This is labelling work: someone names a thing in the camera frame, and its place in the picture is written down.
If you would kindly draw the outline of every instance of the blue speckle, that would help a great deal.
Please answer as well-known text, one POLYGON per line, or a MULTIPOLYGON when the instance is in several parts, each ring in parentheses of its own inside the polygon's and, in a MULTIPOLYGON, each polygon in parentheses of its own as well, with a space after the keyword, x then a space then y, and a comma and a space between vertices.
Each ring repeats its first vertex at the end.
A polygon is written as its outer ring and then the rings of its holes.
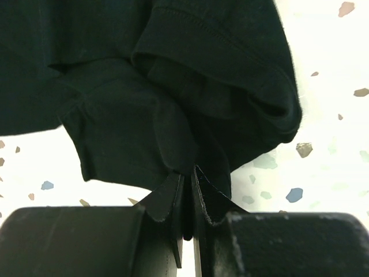
POLYGON ((256 181, 255 176, 250 175, 249 177, 250 177, 250 181, 251 181, 251 183, 252 183, 252 184, 254 184, 254 183, 255 183, 255 181, 256 181))
POLYGON ((261 192, 260 196, 267 200, 272 198, 272 195, 269 192, 261 192))
POLYGON ((46 189, 53 189, 54 188, 54 184, 49 182, 49 181, 45 181, 42 186, 41 189, 42 190, 46 190, 46 189))
POLYGON ((278 164, 276 163, 275 158, 270 156, 269 154, 263 154, 253 161, 254 167, 258 169, 276 169, 278 164))
POLYGON ((248 195, 245 195, 242 197, 242 201, 247 203, 247 204, 252 204, 253 202, 255 202, 255 200, 251 197, 251 196, 248 196, 248 195))
POLYGON ((290 203, 295 203, 302 198, 303 189, 302 188, 294 188, 287 194, 286 199, 290 203))

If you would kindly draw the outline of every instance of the terrazzo background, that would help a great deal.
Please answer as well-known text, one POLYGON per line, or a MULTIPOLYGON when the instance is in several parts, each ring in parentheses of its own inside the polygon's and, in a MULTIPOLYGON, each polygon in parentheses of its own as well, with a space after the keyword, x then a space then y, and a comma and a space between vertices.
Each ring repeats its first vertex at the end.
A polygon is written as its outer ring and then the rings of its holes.
MULTIPOLYGON (((232 173, 233 201, 251 212, 348 212, 369 228, 369 1, 276 3, 304 118, 292 143, 232 173)), ((0 138, 0 223, 20 207, 132 205, 148 193, 85 183, 64 128, 0 138)), ((183 263, 178 276, 194 276, 190 243, 183 263)))

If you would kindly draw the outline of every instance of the brown speckle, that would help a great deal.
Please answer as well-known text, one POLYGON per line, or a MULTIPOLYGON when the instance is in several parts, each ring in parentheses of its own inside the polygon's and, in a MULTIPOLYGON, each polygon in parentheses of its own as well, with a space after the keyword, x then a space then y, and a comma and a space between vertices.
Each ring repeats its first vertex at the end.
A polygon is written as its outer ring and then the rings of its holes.
POLYGON ((367 88, 357 89, 356 91, 353 92, 353 95, 356 97, 365 97, 368 94, 369 94, 369 89, 367 88))
POLYGON ((352 12, 353 10, 355 10, 355 3, 343 2, 338 11, 338 17, 344 17, 350 12, 352 12))
POLYGON ((80 203, 82 204, 82 206, 85 206, 85 207, 90 207, 90 204, 88 204, 88 202, 86 202, 85 200, 81 199, 80 200, 80 203))
POLYGON ((311 143, 298 143, 296 146, 296 150, 301 158, 306 158, 310 155, 312 151, 311 143))
POLYGON ((128 200, 132 203, 132 205, 136 205, 138 203, 137 200, 134 200, 132 198, 128 198, 128 200))

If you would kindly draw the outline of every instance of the terrazzo chip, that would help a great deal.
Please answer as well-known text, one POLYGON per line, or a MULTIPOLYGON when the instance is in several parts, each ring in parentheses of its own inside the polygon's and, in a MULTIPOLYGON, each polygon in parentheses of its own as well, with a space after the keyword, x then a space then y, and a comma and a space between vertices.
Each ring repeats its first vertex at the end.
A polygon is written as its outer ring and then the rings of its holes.
POLYGON ((255 181, 256 181, 255 176, 250 175, 250 176, 249 176, 249 178, 250 178, 251 183, 252 183, 252 184, 254 184, 254 183, 255 183, 255 181))
POLYGON ((263 154, 253 161, 254 167, 258 169, 276 169, 278 167, 275 158, 269 154, 263 154))
POLYGON ((369 94, 369 89, 367 88, 357 89, 356 91, 353 92, 353 95, 356 97, 365 97, 368 94, 369 94))
POLYGON ((314 209, 315 207, 319 206, 320 204, 321 204, 320 201, 315 201, 315 202, 311 203, 309 207, 311 209, 314 209))
POLYGON ((355 9, 355 3, 343 2, 338 10, 338 17, 344 17, 355 9))
POLYGON ((360 156, 362 157, 362 160, 364 163, 369 163, 369 153, 367 151, 360 151, 360 156))
POLYGON ((337 153, 337 142, 336 138, 332 140, 332 142, 328 145, 328 152, 333 155, 337 153))
POLYGON ((261 192, 260 196, 267 200, 272 198, 272 195, 269 192, 261 192))
POLYGON ((333 186, 331 187, 331 190, 343 190, 347 188, 349 188, 348 184, 344 182, 338 182, 338 183, 333 184, 333 186))
POLYGON ((299 201, 303 196, 303 189, 302 188, 294 188, 289 191, 286 196, 286 199, 290 203, 295 203, 299 201))
POLYGON ((301 158, 306 158, 310 155, 312 151, 311 143, 297 143, 296 150, 301 158))
POLYGON ((250 205, 255 202, 255 200, 251 196, 248 196, 248 195, 243 196, 242 201, 250 205))
POLYGON ((132 203, 132 205, 136 205, 138 203, 137 200, 134 200, 132 198, 128 198, 128 200, 132 203))
POLYGON ((49 182, 49 181, 45 181, 42 185, 41 185, 41 189, 42 190, 48 190, 48 189, 53 189, 54 188, 54 184, 49 182))
POLYGON ((363 190, 362 192, 359 192, 359 197, 364 197, 364 196, 366 196, 366 195, 368 195, 368 193, 369 193, 369 190, 363 190))
POLYGON ((80 203, 81 203, 81 204, 82 204, 82 206, 84 206, 84 207, 90 207, 90 204, 89 204, 87 201, 83 200, 83 199, 81 199, 81 200, 80 200, 80 203))

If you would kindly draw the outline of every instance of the black t-shirt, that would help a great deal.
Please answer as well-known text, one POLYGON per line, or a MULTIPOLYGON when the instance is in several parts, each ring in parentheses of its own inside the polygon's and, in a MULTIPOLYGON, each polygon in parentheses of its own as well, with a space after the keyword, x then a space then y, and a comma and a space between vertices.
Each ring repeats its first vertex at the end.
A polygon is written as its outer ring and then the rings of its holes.
POLYGON ((300 125, 273 0, 0 2, 0 135, 55 129, 84 180, 159 186, 230 172, 300 125))

